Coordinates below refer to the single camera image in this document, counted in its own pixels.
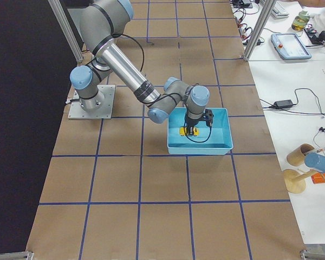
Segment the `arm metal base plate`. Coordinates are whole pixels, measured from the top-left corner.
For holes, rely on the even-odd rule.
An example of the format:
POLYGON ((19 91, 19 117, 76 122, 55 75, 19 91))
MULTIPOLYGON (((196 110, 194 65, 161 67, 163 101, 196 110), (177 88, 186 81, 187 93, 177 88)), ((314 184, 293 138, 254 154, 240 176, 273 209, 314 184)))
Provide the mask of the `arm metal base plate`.
POLYGON ((112 118, 113 103, 115 98, 115 85, 99 84, 98 93, 92 99, 81 99, 74 91, 73 99, 70 103, 68 119, 70 120, 97 120, 112 118))

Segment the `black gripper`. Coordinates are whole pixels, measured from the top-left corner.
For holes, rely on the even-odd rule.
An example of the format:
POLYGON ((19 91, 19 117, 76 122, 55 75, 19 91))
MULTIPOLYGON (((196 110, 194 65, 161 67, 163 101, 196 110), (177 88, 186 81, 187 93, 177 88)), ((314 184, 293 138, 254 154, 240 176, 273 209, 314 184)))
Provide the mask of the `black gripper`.
POLYGON ((186 110, 185 114, 185 123, 184 126, 186 127, 186 134, 188 136, 195 136, 196 135, 196 128, 195 126, 200 121, 205 121, 207 127, 212 127, 213 124, 214 114, 211 109, 205 108, 201 114, 193 114, 188 109, 186 110))

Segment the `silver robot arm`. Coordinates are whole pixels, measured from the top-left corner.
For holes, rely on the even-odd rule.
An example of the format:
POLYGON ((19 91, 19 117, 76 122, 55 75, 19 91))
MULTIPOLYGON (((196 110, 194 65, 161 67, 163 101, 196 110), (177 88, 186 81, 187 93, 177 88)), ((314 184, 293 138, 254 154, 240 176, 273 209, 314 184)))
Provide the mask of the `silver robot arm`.
POLYGON ((82 109, 90 111, 103 105, 105 95, 98 84, 110 73, 115 73, 137 100, 147 106, 148 117, 156 124, 163 123, 182 102, 186 107, 185 135, 193 135, 195 126, 201 121, 211 127, 213 113, 206 108, 210 97, 206 87, 190 86, 171 77, 164 86, 164 93, 160 94, 116 45, 115 38, 123 34, 133 15, 130 1, 94 1, 83 10, 80 32, 93 58, 70 73, 82 109))

